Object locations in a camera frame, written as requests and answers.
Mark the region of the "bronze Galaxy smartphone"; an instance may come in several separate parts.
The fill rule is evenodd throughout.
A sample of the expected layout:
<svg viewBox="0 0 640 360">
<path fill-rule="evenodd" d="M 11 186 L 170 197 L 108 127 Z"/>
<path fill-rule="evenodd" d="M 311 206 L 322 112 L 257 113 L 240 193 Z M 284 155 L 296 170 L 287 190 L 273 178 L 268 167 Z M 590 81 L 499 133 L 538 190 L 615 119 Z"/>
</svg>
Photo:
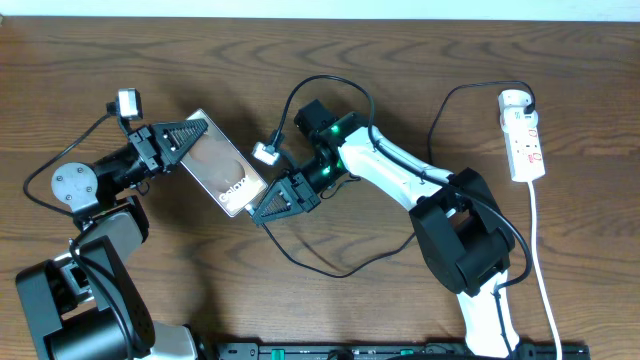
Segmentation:
<svg viewBox="0 0 640 360">
<path fill-rule="evenodd" d="M 235 217 L 268 185 L 203 109 L 188 120 L 204 120 L 207 130 L 181 163 L 222 210 Z"/>
</svg>

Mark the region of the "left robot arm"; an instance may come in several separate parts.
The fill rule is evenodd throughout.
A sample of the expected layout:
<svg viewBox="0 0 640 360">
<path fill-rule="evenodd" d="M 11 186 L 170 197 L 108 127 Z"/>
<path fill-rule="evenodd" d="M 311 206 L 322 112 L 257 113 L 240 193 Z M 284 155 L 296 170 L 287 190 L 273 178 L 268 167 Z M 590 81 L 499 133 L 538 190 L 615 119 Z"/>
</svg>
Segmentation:
<svg viewBox="0 0 640 360">
<path fill-rule="evenodd" d="M 54 195 L 79 229 L 65 253 L 15 280 L 40 359 L 208 359 L 189 326 L 152 320 L 125 263 L 149 234 L 137 196 L 122 191 L 175 169 L 206 132 L 203 119 L 156 123 L 93 164 L 71 162 L 52 177 Z"/>
</svg>

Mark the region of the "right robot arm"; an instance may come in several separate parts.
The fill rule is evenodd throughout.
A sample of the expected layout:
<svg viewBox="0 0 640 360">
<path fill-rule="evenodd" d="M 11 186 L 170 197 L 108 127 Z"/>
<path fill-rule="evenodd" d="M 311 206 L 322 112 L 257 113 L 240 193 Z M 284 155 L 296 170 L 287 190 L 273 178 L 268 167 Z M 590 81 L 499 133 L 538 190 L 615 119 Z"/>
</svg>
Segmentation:
<svg viewBox="0 0 640 360">
<path fill-rule="evenodd" d="M 512 355 L 519 337 L 504 289 L 515 232 L 484 179 L 471 169 L 453 174 L 422 162 L 356 112 L 338 118 L 301 111 L 294 123 L 314 156 L 269 186 L 250 213 L 254 223 L 310 212 L 345 174 L 372 183 L 407 210 L 427 267 L 457 296 L 468 349 L 483 357 Z"/>
</svg>

